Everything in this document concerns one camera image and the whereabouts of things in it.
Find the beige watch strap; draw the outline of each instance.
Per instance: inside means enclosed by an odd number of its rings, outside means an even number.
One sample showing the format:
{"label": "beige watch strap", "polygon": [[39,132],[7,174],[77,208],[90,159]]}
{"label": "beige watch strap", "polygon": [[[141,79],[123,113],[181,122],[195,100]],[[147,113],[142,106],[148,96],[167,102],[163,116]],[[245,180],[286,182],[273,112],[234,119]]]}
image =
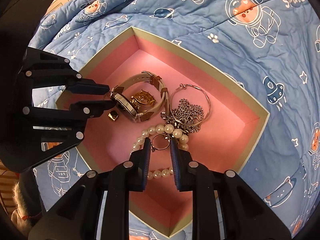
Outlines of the beige watch strap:
{"label": "beige watch strap", "polygon": [[122,94],[123,91],[131,87],[132,85],[139,83],[139,82],[148,82],[153,85],[160,93],[161,93],[161,100],[160,102],[156,103],[155,106],[144,113],[138,113],[138,117],[140,122],[147,121],[151,118],[154,113],[160,111],[162,105],[165,103],[165,111],[169,114],[169,94],[168,89],[165,87],[164,83],[160,76],[156,76],[155,74],[143,71],[140,74],[134,75],[124,81],[122,84],[116,86],[113,91],[119,94]]}

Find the screw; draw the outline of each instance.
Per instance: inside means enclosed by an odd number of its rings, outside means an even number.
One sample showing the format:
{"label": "screw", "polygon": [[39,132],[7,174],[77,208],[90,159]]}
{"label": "screw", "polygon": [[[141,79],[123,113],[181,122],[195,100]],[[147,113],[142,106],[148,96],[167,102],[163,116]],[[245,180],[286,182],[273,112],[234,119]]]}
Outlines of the screw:
{"label": "screw", "polygon": [[87,172],[87,177],[88,178],[94,178],[96,176],[96,172],[95,171],[88,171]]}
{"label": "screw", "polygon": [[84,111],[85,114],[90,113],[90,110],[89,110],[89,108],[87,108],[87,107],[85,107],[85,108],[83,109],[83,111]]}
{"label": "screw", "polygon": [[191,168],[196,168],[196,167],[199,166],[199,164],[198,164],[197,162],[189,162],[189,166],[190,166]]}
{"label": "screw", "polygon": [[22,112],[23,112],[23,114],[29,114],[29,113],[30,113],[29,107],[25,106],[25,107],[22,109]]}
{"label": "screw", "polygon": [[236,175],[236,173],[232,170],[228,170],[226,171],[226,175],[230,178],[233,178]]}
{"label": "screw", "polygon": [[127,162],[125,162],[125,163],[123,164],[123,166],[124,166],[125,168],[131,168],[131,167],[133,166],[133,163],[130,162],[130,161],[127,161]]}
{"label": "screw", "polygon": [[76,133],[76,137],[77,137],[79,140],[82,140],[82,139],[83,139],[83,133],[82,133],[82,132],[77,132],[77,133]]}

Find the pearl necklace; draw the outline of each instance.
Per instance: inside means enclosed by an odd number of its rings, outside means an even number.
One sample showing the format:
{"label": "pearl necklace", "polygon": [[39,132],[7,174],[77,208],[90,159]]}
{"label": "pearl necklace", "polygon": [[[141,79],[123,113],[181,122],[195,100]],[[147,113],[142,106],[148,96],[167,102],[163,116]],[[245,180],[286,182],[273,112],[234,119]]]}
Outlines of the pearl necklace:
{"label": "pearl necklace", "polygon": [[168,178],[170,175],[173,174],[173,168],[170,166],[169,169],[164,169],[162,172],[161,171],[149,171],[148,172],[148,180],[151,180],[153,178],[159,179],[161,177]]}
{"label": "pearl necklace", "polygon": [[[157,126],[150,126],[148,129],[144,129],[141,132],[141,136],[137,138],[137,141],[133,144],[132,150],[137,151],[140,149],[140,146],[144,144],[144,141],[146,137],[149,137],[150,135],[160,135],[160,134],[172,134],[173,137],[179,139],[178,147],[181,150],[187,151],[189,149],[189,146],[187,142],[189,141],[188,135],[185,135],[182,133],[181,129],[175,129],[172,124],[167,124],[166,126],[159,124]],[[159,179],[161,177],[167,178],[170,177],[170,174],[173,174],[173,168],[172,166],[169,169],[164,169],[161,171],[149,171],[148,172],[148,180],[151,180],[153,178]]]}
{"label": "pearl necklace", "polygon": [[181,129],[175,129],[172,124],[167,124],[166,126],[159,124],[157,126],[150,126],[148,129],[144,129],[141,132],[141,136],[137,138],[137,141],[133,144],[132,150],[137,151],[140,149],[140,145],[144,144],[145,138],[149,137],[150,135],[157,134],[172,134],[173,137],[179,139],[178,147],[181,150],[187,151],[189,146],[187,142],[189,141],[188,135],[182,133]]}

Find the bedding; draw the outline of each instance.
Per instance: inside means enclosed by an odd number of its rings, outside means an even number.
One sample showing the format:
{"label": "bedding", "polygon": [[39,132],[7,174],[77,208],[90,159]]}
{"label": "bedding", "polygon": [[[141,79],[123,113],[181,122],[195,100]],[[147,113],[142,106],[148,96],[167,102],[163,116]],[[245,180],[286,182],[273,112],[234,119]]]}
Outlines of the bedding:
{"label": "bedding", "polygon": [[[318,203],[320,180],[320,21],[308,0],[72,0],[41,20],[30,46],[79,71],[129,26],[208,61],[270,112],[240,176],[294,236]],[[56,108],[63,89],[34,90],[34,105]],[[48,169],[36,168],[40,188]],[[49,208],[58,195],[48,190]]]}

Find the wooden slats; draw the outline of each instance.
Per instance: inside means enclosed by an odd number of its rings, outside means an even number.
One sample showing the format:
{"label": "wooden slats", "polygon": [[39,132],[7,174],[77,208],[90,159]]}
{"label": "wooden slats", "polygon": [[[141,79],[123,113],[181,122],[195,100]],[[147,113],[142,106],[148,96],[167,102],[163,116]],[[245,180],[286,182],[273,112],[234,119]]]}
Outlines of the wooden slats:
{"label": "wooden slats", "polygon": [[16,207],[13,208],[6,208],[6,210],[8,211],[8,215],[11,216],[12,212],[16,209]]}
{"label": "wooden slats", "polygon": [[0,193],[12,193],[12,190],[0,189]]}
{"label": "wooden slats", "polygon": [[16,176],[0,175],[0,179],[18,179]]}
{"label": "wooden slats", "polygon": [[8,171],[9,169],[3,165],[0,165],[0,170],[3,170],[3,171]]}
{"label": "wooden slats", "polygon": [[8,187],[12,187],[14,185],[14,182],[10,183],[10,182],[0,182],[0,186],[8,186]]}

